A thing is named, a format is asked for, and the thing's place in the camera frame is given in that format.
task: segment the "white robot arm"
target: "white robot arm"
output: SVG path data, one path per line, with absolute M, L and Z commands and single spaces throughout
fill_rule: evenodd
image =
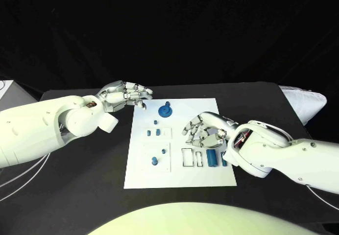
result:
M 218 148 L 228 141 L 224 159 L 251 175 L 264 178 L 277 169 L 299 184 L 339 193 L 339 144 L 307 139 L 293 140 L 279 128 L 258 121 L 238 125 L 232 120 L 204 112 L 183 128 L 191 131 L 188 144 Z M 201 128 L 201 138 L 195 133 Z M 209 135 L 206 130 L 218 129 Z
M 118 120 L 110 115 L 126 105 L 146 109 L 152 90 L 130 82 L 110 83 L 97 95 L 67 96 L 0 112 L 0 168 L 42 157 L 100 127 L 111 132 Z

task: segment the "white pillow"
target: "white pillow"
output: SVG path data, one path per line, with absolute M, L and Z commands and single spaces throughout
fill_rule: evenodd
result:
M 294 112 L 303 125 L 315 117 L 328 103 L 326 97 L 316 92 L 306 91 L 297 87 L 280 86 L 286 98 L 292 104 Z

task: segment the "white board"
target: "white board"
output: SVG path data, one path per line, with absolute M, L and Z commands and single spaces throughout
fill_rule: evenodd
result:
M 166 101 L 173 114 L 163 118 L 157 110 Z M 144 104 L 146 111 L 134 107 L 124 188 L 237 186 L 232 165 L 225 167 L 221 163 L 225 146 L 217 149 L 218 167 L 208 167 L 206 149 L 188 145 L 188 136 L 182 135 L 185 125 L 198 114 L 206 111 L 219 113 L 215 99 L 153 99 L 144 100 Z M 155 132 L 156 129 L 160 129 L 160 134 L 166 130 L 166 137 L 147 136 L 147 130 Z M 165 148 L 166 154 L 162 155 L 159 152 Z M 193 149 L 193 166 L 183 166 L 182 148 Z M 196 152 L 202 153 L 202 167 L 198 167 Z M 159 158 L 157 165 L 152 164 L 153 157 Z

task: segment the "black table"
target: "black table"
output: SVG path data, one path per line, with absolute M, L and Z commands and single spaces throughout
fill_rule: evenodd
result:
M 238 83 L 153 87 L 155 98 L 217 98 L 219 113 L 240 123 L 264 121 L 294 138 L 309 138 L 279 86 Z M 42 100 L 67 95 L 85 96 L 94 90 L 48 91 Z M 88 233 L 123 214 L 156 204 L 208 202 L 248 208 L 294 223 L 336 222 L 339 212 L 279 171 L 267 178 L 251 176 L 234 167 L 237 187 L 124 189 L 133 107 L 116 117 L 111 134 L 97 130 L 51 154 L 51 159 L 29 185 L 0 202 L 0 234 Z M 33 163 L 4 169 L 2 182 Z M 7 195 L 32 174 L 2 189 Z M 335 205 L 339 195 L 316 191 Z

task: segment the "blue round knob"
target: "blue round knob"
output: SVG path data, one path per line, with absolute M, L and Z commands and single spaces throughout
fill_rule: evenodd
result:
M 163 117 L 163 118 L 167 118 L 170 115 L 172 115 L 172 108 L 170 108 L 170 103 L 166 101 L 166 104 L 165 106 L 162 106 L 159 108 L 159 115 Z
M 157 165 L 157 158 L 156 157 L 152 158 L 152 164 Z

